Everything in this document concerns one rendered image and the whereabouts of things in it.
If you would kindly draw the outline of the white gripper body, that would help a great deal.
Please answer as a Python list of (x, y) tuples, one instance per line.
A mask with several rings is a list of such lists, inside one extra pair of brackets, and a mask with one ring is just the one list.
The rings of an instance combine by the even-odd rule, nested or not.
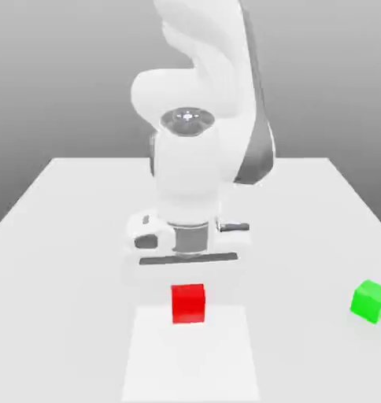
[(122, 256), (122, 282), (204, 283), (237, 277), (246, 270), (250, 251), (217, 250), (211, 253), (129, 252)]

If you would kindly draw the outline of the small red cube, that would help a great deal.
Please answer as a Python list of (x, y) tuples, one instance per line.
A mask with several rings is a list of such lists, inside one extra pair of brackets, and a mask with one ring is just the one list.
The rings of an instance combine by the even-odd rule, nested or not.
[(196, 324), (205, 321), (205, 288), (202, 283), (171, 286), (172, 322)]

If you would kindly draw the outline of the small green cube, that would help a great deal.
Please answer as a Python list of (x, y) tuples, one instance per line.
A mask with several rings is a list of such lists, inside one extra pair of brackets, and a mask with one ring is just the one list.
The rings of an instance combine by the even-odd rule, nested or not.
[(366, 279), (354, 291), (350, 311), (372, 324), (381, 320), (381, 285)]

